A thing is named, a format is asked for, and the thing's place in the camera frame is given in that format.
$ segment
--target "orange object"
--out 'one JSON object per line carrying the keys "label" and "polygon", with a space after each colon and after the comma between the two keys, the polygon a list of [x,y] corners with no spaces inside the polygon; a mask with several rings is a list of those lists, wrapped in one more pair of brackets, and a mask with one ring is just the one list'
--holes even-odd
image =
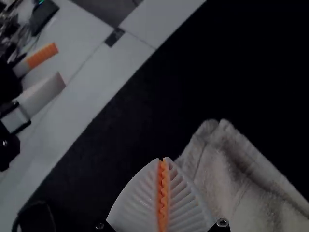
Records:
{"label": "orange object", "polygon": [[58,53],[58,49],[55,43],[51,43],[40,51],[33,54],[31,57],[27,58],[26,61],[30,67],[30,69],[35,68],[39,64],[43,63],[44,61],[48,60],[49,58],[53,57]]}
{"label": "orange object", "polygon": [[168,183],[168,164],[165,159],[159,162],[158,170],[158,223],[159,232],[166,232],[168,225],[168,200],[169,200],[169,183]]}

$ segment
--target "white tile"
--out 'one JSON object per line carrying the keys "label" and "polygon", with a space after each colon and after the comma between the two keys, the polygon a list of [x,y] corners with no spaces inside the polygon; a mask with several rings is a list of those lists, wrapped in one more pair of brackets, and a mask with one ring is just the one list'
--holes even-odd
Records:
{"label": "white tile", "polygon": [[92,119],[154,50],[125,34],[102,44],[63,90],[0,184],[0,225],[11,229],[24,205]]}
{"label": "white tile", "polygon": [[67,84],[87,57],[113,30],[69,0],[54,0],[54,2],[60,10],[50,21],[52,23],[43,29],[36,48],[55,42],[59,54],[32,70],[23,81],[25,87],[57,71]]}
{"label": "white tile", "polygon": [[144,0],[120,25],[158,48],[206,0]]}

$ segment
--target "screw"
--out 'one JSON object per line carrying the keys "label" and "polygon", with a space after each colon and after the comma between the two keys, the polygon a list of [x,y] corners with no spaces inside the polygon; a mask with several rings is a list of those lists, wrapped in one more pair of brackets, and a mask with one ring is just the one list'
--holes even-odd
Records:
{"label": "screw", "polygon": [[104,224],[99,222],[97,225],[96,225],[96,230],[103,230],[104,228]]}
{"label": "screw", "polygon": [[3,140],[3,141],[2,141],[2,146],[6,147],[7,145],[8,145],[8,141]]}
{"label": "screw", "polygon": [[218,227],[228,227],[229,226],[229,221],[225,218],[221,218],[219,220],[217,220],[217,226]]}

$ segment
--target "folded towel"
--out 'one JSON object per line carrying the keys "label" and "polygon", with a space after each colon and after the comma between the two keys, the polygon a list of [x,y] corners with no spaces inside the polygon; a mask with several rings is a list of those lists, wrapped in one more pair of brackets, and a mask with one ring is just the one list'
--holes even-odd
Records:
{"label": "folded towel", "polygon": [[309,203],[228,121],[205,121],[176,163],[232,232],[309,231]]}

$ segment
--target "black fabric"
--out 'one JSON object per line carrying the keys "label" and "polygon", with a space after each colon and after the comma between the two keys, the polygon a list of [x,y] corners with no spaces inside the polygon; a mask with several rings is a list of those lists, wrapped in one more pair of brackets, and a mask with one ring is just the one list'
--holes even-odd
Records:
{"label": "black fabric", "polygon": [[59,231],[86,231],[135,173],[156,157],[178,157],[209,118],[230,120],[309,199],[301,80],[308,16],[307,5],[207,1],[99,113],[29,202],[47,200]]}

